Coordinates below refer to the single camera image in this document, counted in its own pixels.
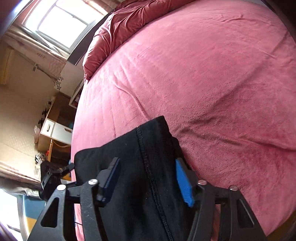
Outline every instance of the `screw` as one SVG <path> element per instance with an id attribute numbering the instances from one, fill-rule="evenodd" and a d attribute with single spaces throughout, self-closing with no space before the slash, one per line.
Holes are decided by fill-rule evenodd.
<path id="1" fill-rule="evenodd" d="M 235 185 L 231 185 L 231 186 L 229 187 L 229 189 L 230 189 L 231 191 L 236 192 L 239 188 L 238 188 L 237 186 L 235 186 Z"/>
<path id="2" fill-rule="evenodd" d="M 59 190 L 59 191 L 63 191 L 65 189 L 66 189 L 66 185 L 64 185 L 64 184 L 61 184 L 61 185 L 57 186 L 57 190 Z"/>
<path id="3" fill-rule="evenodd" d="M 207 185 L 207 181 L 206 180 L 203 180 L 203 179 L 200 179 L 200 180 L 198 180 L 198 182 L 197 182 L 199 185 Z"/>
<path id="4" fill-rule="evenodd" d="M 89 185 L 95 185 L 98 183 L 98 180 L 97 179 L 90 179 L 89 180 Z"/>

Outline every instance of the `drawer handle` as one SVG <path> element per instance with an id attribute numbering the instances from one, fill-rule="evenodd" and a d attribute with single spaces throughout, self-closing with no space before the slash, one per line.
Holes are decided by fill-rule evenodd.
<path id="1" fill-rule="evenodd" d="M 67 132 L 69 132 L 69 133 L 72 133 L 72 131 L 71 130 L 69 130 L 69 129 L 66 129 L 66 128 L 64 128 L 65 129 L 65 131 L 67 131 Z"/>

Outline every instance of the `pink bedsheet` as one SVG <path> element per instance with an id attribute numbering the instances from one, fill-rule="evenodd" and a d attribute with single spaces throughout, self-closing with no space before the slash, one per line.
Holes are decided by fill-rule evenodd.
<path id="1" fill-rule="evenodd" d="M 85 84 L 72 160 L 164 115 L 199 176 L 239 186 L 269 234 L 296 207 L 295 60 L 268 8 L 189 3 L 139 30 Z"/>

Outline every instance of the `desk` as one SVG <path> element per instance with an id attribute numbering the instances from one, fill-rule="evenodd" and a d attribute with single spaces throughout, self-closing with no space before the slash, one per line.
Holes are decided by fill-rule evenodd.
<path id="1" fill-rule="evenodd" d="M 70 98 L 58 93 L 50 106 L 40 131 L 37 150 L 48 152 L 47 160 L 57 168 L 68 165 L 71 158 L 71 140 L 76 109 L 69 106 Z"/>

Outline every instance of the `black fabric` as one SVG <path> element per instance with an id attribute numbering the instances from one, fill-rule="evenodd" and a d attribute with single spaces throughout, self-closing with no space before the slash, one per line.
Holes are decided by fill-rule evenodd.
<path id="1" fill-rule="evenodd" d="M 109 241 L 186 240 L 194 211 L 183 201 L 175 158 L 183 157 L 163 116 L 99 147 L 75 155 L 79 185 L 96 178 L 114 157 L 121 173 L 111 202 L 100 208 Z"/>

